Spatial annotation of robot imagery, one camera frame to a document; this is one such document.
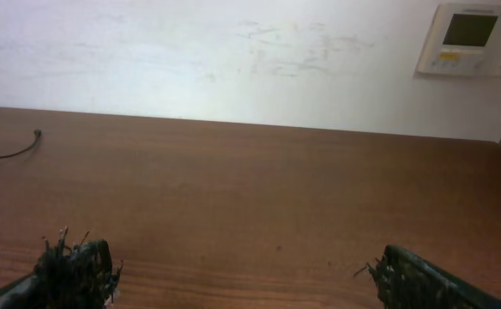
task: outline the scuff marks on wall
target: scuff marks on wall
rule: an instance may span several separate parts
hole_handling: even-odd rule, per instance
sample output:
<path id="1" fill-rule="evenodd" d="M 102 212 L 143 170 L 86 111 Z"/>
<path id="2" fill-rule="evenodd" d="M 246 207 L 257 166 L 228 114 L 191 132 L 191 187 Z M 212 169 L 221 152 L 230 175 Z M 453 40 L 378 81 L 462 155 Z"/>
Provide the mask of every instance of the scuff marks on wall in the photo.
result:
<path id="1" fill-rule="evenodd" d="M 334 33 L 321 22 L 301 26 L 241 21 L 235 35 L 247 41 L 250 53 L 258 50 L 250 73 L 271 76 L 351 75 L 352 58 L 363 57 L 362 52 L 375 46 L 355 34 Z"/>
<path id="2" fill-rule="evenodd" d="M 0 75 L 19 80 L 97 76 L 112 67 L 140 66 L 165 74 L 201 72 L 199 61 L 165 49 L 123 46 L 106 48 L 87 42 L 40 42 L 0 39 Z"/>

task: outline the wooden table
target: wooden table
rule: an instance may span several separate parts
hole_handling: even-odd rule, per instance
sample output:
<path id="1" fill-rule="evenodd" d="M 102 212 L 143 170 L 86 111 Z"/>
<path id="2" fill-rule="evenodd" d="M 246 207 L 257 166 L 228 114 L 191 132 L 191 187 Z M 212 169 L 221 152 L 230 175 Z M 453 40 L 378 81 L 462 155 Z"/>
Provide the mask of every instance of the wooden table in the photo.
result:
<path id="1" fill-rule="evenodd" d="M 42 236 L 125 261 L 116 308 L 381 308 L 387 244 L 501 298 L 501 147 L 0 108 L 0 286 Z"/>

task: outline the display screen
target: display screen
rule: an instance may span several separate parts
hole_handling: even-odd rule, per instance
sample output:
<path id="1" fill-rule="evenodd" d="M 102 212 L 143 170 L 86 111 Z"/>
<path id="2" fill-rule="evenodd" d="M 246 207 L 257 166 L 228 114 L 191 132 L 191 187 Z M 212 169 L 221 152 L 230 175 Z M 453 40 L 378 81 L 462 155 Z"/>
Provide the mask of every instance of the display screen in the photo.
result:
<path id="1" fill-rule="evenodd" d="M 454 14 L 443 44 L 484 47 L 497 19 L 492 15 Z"/>

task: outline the black wire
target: black wire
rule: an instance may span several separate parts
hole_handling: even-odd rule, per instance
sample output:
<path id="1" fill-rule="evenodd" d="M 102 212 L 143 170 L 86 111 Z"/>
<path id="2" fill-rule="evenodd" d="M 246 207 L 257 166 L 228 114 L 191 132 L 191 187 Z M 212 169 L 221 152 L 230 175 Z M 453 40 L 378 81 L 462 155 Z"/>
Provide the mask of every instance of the black wire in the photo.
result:
<path id="1" fill-rule="evenodd" d="M 0 159 L 6 159 L 6 158 L 10 158 L 10 157 L 13 157 L 13 156 L 16 156 L 16 155 L 20 155 L 20 154 L 23 154 L 25 153 L 26 151 L 28 151 L 29 149 L 35 147 L 35 145 L 37 145 L 37 142 L 39 141 L 39 139 L 41 138 L 41 130 L 39 129 L 35 129 L 33 131 L 33 133 L 35 134 L 35 140 L 33 141 L 33 143 L 31 145 L 29 145 L 29 147 L 23 149 L 23 150 L 20 150 L 18 151 L 17 153 L 15 154 L 7 154 L 7 155 L 0 155 Z"/>

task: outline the thermostat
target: thermostat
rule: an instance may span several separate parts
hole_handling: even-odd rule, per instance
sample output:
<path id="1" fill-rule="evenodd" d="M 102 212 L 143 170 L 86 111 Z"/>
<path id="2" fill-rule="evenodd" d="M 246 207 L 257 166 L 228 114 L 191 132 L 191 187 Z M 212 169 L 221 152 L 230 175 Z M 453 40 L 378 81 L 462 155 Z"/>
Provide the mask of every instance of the thermostat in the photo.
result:
<path id="1" fill-rule="evenodd" d="M 440 4 L 417 71 L 483 76 L 501 48 L 501 6 Z"/>

